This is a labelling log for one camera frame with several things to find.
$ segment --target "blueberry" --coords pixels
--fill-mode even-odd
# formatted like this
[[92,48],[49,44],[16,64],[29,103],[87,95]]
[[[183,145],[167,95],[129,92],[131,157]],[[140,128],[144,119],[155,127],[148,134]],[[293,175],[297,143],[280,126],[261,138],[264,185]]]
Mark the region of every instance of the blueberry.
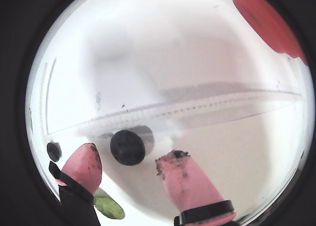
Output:
[[53,162],[58,162],[61,156],[61,149],[59,143],[49,142],[47,144],[47,153]]
[[126,166],[139,164],[145,158],[144,143],[132,131],[123,130],[113,135],[110,149],[114,158]]

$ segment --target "red object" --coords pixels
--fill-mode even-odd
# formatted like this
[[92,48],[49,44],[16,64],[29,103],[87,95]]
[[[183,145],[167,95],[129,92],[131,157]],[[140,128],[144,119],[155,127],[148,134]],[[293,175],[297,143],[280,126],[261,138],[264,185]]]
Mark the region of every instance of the red object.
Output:
[[[156,164],[163,188],[180,212],[224,201],[216,186],[188,153],[173,150],[156,160]],[[220,226],[235,216],[235,212],[230,212],[185,225]]]
[[[93,194],[101,183],[102,163],[93,143],[81,145],[67,160],[61,170]],[[65,186],[61,180],[57,184]]]
[[296,37],[278,12],[265,0],[233,0],[236,8],[256,33],[275,52],[287,53],[292,58],[306,57]]

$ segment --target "pink silicone tip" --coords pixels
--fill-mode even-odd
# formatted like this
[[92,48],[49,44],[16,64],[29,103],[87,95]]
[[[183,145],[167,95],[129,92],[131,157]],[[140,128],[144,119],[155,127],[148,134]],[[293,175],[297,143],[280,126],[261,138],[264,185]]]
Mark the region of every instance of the pink silicone tip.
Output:
[[[96,146],[93,143],[81,145],[69,157],[61,171],[93,194],[99,188],[102,179],[102,164]],[[56,180],[56,183],[66,185],[60,180]]]
[[[219,191],[188,152],[172,150],[156,160],[157,171],[170,201],[180,212],[224,201]],[[199,222],[220,226],[233,220],[235,212]]]

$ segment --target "white surface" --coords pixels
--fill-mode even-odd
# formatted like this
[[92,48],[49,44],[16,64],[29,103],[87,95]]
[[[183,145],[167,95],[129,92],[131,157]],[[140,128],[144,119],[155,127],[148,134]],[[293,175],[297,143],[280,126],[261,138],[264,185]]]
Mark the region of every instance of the white surface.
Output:
[[[154,160],[174,148],[189,151],[238,218],[267,205],[309,147],[308,74],[299,59],[271,50],[232,0],[78,0],[33,64],[26,99],[32,153],[58,196],[47,142],[60,143],[60,168],[94,142],[100,187],[126,214],[114,221],[97,212],[101,225],[160,226],[172,225],[178,211]],[[148,126],[155,143],[145,142],[141,164],[120,165],[109,135],[137,125]]]

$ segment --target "green leaf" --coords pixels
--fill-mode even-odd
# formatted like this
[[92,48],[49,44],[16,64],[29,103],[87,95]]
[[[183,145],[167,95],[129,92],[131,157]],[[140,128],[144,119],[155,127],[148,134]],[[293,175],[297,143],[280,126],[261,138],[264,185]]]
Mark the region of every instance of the green leaf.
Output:
[[95,197],[95,207],[104,216],[110,219],[122,220],[124,219],[124,210],[113,199],[108,197]]

